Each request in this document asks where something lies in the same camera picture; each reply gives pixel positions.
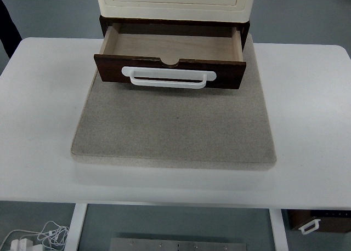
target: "white table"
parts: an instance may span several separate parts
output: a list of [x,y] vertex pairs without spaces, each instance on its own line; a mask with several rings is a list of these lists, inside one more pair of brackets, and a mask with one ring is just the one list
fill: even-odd
[[101,43],[21,42],[0,76],[1,200],[351,208],[351,60],[343,48],[254,45],[278,160],[268,171],[228,171],[73,161]]

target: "dark sleeve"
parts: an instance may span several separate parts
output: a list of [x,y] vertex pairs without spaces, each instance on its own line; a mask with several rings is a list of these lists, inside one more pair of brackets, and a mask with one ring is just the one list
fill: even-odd
[[0,0],[0,22],[0,39],[7,55],[11,58],[22,38],[2,0]]

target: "felt mat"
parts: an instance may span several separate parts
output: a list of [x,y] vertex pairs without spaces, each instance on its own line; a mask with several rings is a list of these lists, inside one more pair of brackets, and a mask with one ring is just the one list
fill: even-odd
[[72,143],[82,163],[267,169],[274,144],[251,35],[239,90],[102,82],[97,72]]

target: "white drawer handle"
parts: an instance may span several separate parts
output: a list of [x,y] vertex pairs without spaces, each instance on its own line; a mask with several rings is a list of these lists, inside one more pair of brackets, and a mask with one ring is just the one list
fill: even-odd
[[[303,235],[307,235],[308,233],[311,233],[311,232],[313,232],[313,231],[316,231],[316,230],[319,228],[319,223],[318,223],[319,221],[320,221],[320,219],[314,219],[314,220],[312,220],[311,222],[309,222],[309,223],[307,223],[307,224],[301,226],[301,227],[299,228],[299,230],[301,230],[301,233],[302,233]],[[306,228],[309,228],[309,227],[312,226],[312,225],[314,225],[314,227],[312,227],[310,230],[305,231]]]
[[[146,85],[151,87],[166,88],[192,88],[200,89],[205,87],[207,81],[213,81],[217,77],[213,71],[200,70],[180,70],[180,69],[154,69],[150,67],[122,68],[122,74],[131,78],[134,85]],[[147,78],[177,79],[177,80],[197,80],[201,82],[167,81]]]

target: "small drawer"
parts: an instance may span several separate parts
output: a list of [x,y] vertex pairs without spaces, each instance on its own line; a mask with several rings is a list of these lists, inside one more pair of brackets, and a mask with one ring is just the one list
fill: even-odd
[[309,232],[351,232],[350,210],[288,210],[290,229]]
[[243,42],[235,26],[113,23],[94,59],[106,82],[238,89]]

